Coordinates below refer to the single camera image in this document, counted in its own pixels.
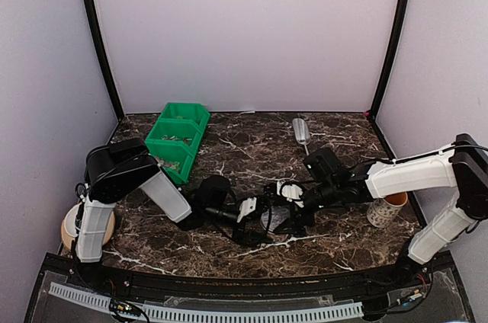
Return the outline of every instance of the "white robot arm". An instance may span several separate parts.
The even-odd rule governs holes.
[[[488,157],[467,134],[434,152],[400,160],[379,160],[345,168],[329,149],[304,161],[321,185],[304,194],[305,207],[362,203],[395,193],[452,187],[454,196],[442,211],[404,248],[397,264],[414,274],[462,232],[488,219]]]
[[[488,219],[488,157],[480,149],[486,150],[469,135],[461,134],[455,142],[434,152],[399,160],[365,162],[353,169],[345,167],[331,149],[319,149],[303,161],[319,185],[303,192],[300,207],[291,206],[296,210],[291,213],[294,219],[288,220],[287,225],[303,230],[315,212],[334,203],[364,203],[433,187],[455,188],[452,200],[407,242],[399,256],[399,273],[408,279],[463,231]],[[230,187],[225,184],[228,180],[210,177],[206,181],[198,190],[202,190],[203,195],[199,200],[225,198],[226,189]],[[209,191],[210,184],[217,184],[216,193]],[[79,236],[74,252],[81,262],[101,259],[102,241],[112,209],[118,200],[138,187],[182,230],[203,224],[201,208],[192,212],[191,205],[148,154],[142,140],[131,139],[96,148],[87,156],[85,184],[79,192],[84,207],[80,208],[77,218]],[[223,212],[218,204],[207,211],[239,223],[237,215]]]

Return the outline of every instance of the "cup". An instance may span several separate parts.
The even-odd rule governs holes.
[[[376,199],[368,208],[368,221],[377,228],[386,228],[408,201],[406,192],[395,193],[384,199]]]

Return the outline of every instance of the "green storage bin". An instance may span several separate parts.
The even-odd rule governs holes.
[[[171,169],[164,167],[168,176],[176,184],[186,184],[190,176],[191,166],[195,158],[188,153],[188,150],[182,144],[171,144],[171,142],[155,142],[146,140],[147,148],[152,156],[158,157],[164,162],[178,163],[179,169]]]
[[[196,156],[202,136],[193,121],[158,120],[146,140],[160,144],[180,144],[187,148],[191,155]]]
[[[159,115],[160,120],[190,120],[203,134],[210,119],[210,112],[201,104],[168,103]]]

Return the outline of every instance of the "marble surface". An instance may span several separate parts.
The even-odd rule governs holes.
[[[312,135],[309,150],[329,146],[347,165],[384,157],[361,114],[212,114],[184,192],[211,174],[232,182],[239,199],[261,193],[272,181],[310,179],[303,146],[291,121],[302,117]],[[157,115],[128,115],[112,139],[146,138]],[[339,273],[392,264],[404,241],[420,227],[407,204],[385,229],[366,218],[368,204],[324,210],[304,238],[277,238],[261,248],[240,247],[211,225],[183,232],[141,191],[118,203],[117,224],[104,247],[108,266],[186,277],[263,278]]]

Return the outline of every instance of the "white wall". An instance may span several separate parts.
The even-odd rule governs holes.
[[[364,111],[397,0],[96,0],[124,109]]]
[[[24,321],[88,150],[116,124],[82,0],[0,0],[0,311]]]
[[[409,0],[378,118],[397,156],[467,132],[488,146],[488,0]],[[449,190],[420,194],[431,219]],[[488,317],[488,223],[452,245],[478,321]]]

